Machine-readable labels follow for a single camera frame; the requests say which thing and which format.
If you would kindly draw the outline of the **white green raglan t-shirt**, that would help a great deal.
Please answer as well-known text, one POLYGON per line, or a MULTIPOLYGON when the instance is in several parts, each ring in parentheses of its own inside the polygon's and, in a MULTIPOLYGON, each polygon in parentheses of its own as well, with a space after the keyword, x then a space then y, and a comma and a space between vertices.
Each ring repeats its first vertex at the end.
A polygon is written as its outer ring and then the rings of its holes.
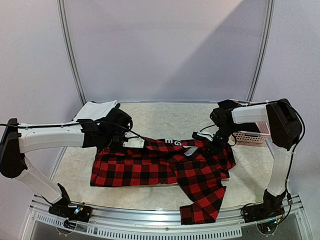
POLYGON ((88 101, 75 115, 73 121, 78 121, 81 119, 90 119, 95 121, 104 118, 113 108, 116 107, 117 104, 117 100, 103 103, 88 101))

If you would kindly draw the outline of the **red black plaid garment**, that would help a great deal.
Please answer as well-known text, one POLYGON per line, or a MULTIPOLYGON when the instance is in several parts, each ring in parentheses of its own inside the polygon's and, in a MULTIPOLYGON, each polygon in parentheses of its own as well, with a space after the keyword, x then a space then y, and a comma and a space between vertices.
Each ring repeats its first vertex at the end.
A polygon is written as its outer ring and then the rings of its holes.
POLYGON ((209 224, 217 220, 226 187, 223 179, 236 165, 231 146, 208 153, 206 139, 147 139, 142 148, 106 147, 96 153, 90 185, 132 187, 178 184, 192 201, 181 206, 182 225, 209 224))

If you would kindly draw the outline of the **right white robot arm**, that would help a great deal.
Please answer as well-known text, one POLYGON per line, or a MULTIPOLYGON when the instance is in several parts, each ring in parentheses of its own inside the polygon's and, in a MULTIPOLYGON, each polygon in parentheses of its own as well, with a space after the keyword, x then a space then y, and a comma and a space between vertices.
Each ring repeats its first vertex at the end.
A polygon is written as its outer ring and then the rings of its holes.
POLYGON ((213 109, 209 117, 218 127, 210 147, 215 153, 222 149, 233 133, 241 130, 243 124, 267 123, 272 143, 275 145, 275 153, 266 191, 274 197, 286 192, 291 157, 304 128, 299 114, 286 98, 249 105, 241 105, 228 99, 219 102, 218 108, 213 109))

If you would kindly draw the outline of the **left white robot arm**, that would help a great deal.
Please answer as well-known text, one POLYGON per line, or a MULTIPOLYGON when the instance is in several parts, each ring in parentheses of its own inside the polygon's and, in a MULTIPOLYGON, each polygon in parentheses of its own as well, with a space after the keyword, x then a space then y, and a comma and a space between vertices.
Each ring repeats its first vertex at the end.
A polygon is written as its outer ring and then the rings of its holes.
POLYGON ((40 194, 63 217, 70 217, 75 210, 66 189, 59 183, 52 183, 36 169, 26 153, 63 147, 103 150, 122 145, 125 133, 132 127, 132 117, 116 103, 88 102, 71 121, 65 123, 19 123, 17 118, 11 118, 4 125, 0 141, 0 173, 22 182, 40 194))

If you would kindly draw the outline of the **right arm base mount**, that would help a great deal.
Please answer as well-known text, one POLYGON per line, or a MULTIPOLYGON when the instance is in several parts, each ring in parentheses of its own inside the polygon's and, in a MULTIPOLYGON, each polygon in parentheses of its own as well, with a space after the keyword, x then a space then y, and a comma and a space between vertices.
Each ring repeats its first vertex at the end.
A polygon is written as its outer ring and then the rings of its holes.
POLYGON ((259 204, 248 203, 244 205, 240 214, 245 223, 266 220, 277 216, 284 216, 285 209, 283 207, 283 199, 288 194, 285 190, 280 195, 274 196, 266 189, 263 193, 263 202, 259 204))

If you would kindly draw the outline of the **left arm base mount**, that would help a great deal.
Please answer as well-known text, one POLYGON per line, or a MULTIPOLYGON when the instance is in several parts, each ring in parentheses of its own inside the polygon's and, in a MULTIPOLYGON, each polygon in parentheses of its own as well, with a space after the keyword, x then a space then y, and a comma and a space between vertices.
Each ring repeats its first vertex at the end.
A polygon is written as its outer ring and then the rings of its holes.
POLYGON ((62 198, 56 203, 50 203, 48 212, 52 215, 68 219, 69 221, 88 223, 91 218, 93 208, 86 205, 84 202, 74 205, 71 203, 66 189, 59 183, 57 185, 61 190, 62 198))

